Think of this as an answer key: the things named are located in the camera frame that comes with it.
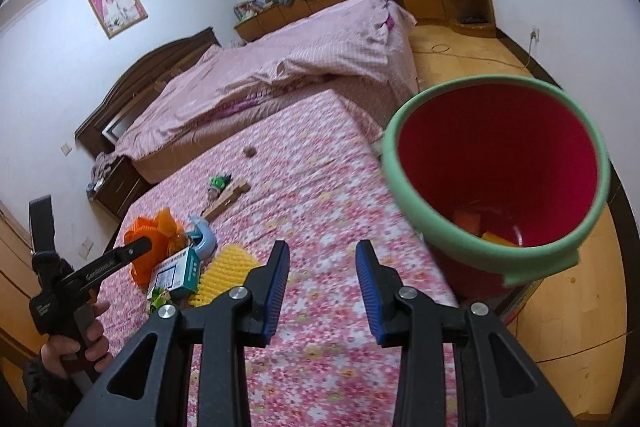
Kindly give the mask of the person's left hand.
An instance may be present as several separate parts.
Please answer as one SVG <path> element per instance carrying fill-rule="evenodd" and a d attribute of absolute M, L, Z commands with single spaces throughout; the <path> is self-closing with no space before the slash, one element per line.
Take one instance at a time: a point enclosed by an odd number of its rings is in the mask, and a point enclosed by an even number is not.
<path fill-rule="evenodd" d="M 99 317 L 111 308 L 107 300 L 98 301 L 93 307 L 96 318 L 86 330 L 87 338 L 91 346 L 86 350 L 86 359 L 96 363 L 94 368 L 102 373 L 114 360 L 110 352 L 110 342 L 104 336 L 104 327 Z M 68 374 L 63 367 L 62 358 L 74 355 L 80 350 L 80 344 L 73 339 L 64 336 L 50 336 L 40 349 L 40 359 L 47 372 L 56 377 L 66 379 Z"/>

